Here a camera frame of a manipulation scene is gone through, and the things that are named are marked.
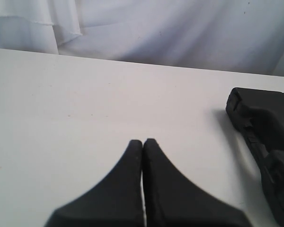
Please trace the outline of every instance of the black pointed object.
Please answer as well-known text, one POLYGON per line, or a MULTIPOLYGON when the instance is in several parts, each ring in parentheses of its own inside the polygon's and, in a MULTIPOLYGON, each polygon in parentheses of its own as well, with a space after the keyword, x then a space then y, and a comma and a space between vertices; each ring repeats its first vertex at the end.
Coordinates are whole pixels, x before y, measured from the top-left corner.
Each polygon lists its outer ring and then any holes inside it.
POLYGON ((45 226, 142 227, 141 167, 142 143, 132 140, 100 183, 58 208, 45 226))
POLYGON ((143 147, 147 227, 251 227, 244 213, 207 194, 183 176, 154 139, 143 147))

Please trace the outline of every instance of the white tabletop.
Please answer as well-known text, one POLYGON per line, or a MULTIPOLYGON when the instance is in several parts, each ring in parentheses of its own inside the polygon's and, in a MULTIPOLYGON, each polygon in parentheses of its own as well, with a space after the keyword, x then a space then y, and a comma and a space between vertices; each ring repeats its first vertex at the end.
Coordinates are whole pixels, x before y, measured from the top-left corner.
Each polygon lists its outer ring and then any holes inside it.
POLYGON ((254 227, 277 226, 224 110, 233 87, 284 92, 284 78, 0 49, 0 227, 42 227, 146 138, 254 227))

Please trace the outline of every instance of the white curtain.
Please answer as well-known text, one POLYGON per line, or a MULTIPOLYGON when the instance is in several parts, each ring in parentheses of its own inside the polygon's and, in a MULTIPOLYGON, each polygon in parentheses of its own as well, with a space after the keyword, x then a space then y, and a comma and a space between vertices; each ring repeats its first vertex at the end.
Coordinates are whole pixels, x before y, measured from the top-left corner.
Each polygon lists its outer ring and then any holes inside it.
POLYGON ((0 48, 284 76, 284 0, 0 0, 0 48))

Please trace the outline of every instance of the black plastic object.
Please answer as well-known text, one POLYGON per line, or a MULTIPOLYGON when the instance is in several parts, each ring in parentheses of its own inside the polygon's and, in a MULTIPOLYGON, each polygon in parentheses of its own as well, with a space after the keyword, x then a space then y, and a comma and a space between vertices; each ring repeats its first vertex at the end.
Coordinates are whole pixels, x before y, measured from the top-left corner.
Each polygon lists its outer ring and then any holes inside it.
POLYGON ((99 184, 57 209, 45 226, 142 227, 141 161, 142 143, 132 140, 116 166, 99 184))
POLYGON ((256 160, 264 195, 284 227, 284 93, 234 88, 226 112, 256 160))
POLYGON ((147 227, 250 227, 244 213, 207 194, 183 176, 148 139, 142 156, 147 227))

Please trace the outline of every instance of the white fabric backdrop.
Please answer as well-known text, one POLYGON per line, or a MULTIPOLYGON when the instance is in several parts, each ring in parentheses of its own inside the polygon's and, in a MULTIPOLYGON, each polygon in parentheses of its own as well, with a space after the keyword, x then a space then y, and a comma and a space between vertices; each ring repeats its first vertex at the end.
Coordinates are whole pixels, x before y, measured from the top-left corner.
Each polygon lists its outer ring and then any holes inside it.
POLYGON ((284 75, 284 0, 0 0, 0 48, 284 75))

